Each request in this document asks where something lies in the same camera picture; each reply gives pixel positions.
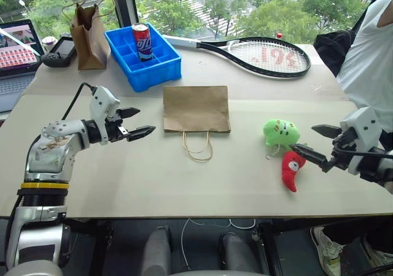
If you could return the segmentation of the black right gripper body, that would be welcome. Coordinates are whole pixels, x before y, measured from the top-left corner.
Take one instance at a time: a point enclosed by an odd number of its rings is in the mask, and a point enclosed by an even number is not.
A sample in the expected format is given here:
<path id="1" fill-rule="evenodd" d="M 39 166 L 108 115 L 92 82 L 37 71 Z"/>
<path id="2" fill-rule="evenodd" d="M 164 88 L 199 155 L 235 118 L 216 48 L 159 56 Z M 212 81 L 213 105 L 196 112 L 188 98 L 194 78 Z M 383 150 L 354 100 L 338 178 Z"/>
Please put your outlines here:
<path id="1" fill-rule="evenodd" d="M 333 167 L 337 167 L 341 170 L 346 170 L 353 157 L 352 152 L 356 151 L 355 140 L 357 139 L 357 133 L 354 130 L 331 130 L 327 135 L 331 138 L 333 149 L 332 158 L 327 162 L 325 170 L 328 172 Z"/>

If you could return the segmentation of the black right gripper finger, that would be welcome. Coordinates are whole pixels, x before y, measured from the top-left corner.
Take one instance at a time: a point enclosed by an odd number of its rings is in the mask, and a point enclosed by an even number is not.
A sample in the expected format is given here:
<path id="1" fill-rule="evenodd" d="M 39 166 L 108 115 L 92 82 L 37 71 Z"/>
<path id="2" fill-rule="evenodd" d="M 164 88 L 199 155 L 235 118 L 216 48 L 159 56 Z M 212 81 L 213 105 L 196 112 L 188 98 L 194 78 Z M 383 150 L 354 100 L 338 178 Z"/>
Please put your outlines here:
<path id="1" fill-rule="evenodd" d="M 316 164 L 323 172 L 328 172 L 331 169 L 331 165 L 329 164 L 326 156 L 316 152 L 313 148 L 310 148 L 304 144 L 290 144 L 289 146 L 302 158 L 313 164 Z"/>
<path id="2" fill-rule="evenodd" d="M 341 134 L 341 128 L 334 125 L 314 125 L 311 127 L 311 129 L 318 134 L 330 139 L 334 139 Z"/>

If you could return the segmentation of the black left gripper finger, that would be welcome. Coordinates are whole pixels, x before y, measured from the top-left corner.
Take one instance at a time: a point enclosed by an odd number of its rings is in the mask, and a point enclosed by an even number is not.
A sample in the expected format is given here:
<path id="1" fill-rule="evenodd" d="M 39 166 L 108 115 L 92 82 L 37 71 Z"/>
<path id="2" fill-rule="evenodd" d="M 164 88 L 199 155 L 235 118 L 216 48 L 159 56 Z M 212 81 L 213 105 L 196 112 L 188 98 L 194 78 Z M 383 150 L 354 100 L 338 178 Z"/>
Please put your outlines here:
<path id="1" fill-rule="evenodd" d="M 127 142 L 139 140 L 141 138 L 144 138 L 144 137 L 150 135 L 155 129 L 156 129 L 156 126 L 153 126 L 153 125 L 145 125 L 145 126 L 139 127 L 133 131 L 128 132 L 126 135 L 126 140 L 127 140 Z"/>
<path id="2" fill-rule="evenodd" d="M 121 119 L 126 119 L 133 117 L 137 113 L 141 112 L 140 109 L 134 107 L 127 107 L 127 108 L 119 108 L 118 115 Z"/>

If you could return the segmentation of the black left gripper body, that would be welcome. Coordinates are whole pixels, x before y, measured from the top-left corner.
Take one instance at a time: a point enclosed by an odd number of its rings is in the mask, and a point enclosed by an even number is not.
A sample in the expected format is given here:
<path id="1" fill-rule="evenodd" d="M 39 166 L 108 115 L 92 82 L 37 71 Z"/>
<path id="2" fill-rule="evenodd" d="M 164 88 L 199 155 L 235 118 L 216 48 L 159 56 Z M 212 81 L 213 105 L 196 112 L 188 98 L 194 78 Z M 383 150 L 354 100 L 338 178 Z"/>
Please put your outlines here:
<path id="1" fill-rule="evenodd" d="M 111 143 L 124 139 L 128 130 L 123 127 L 123 109 L 118 109 L 113 116 L 105 118 L 108 141 Z"/>

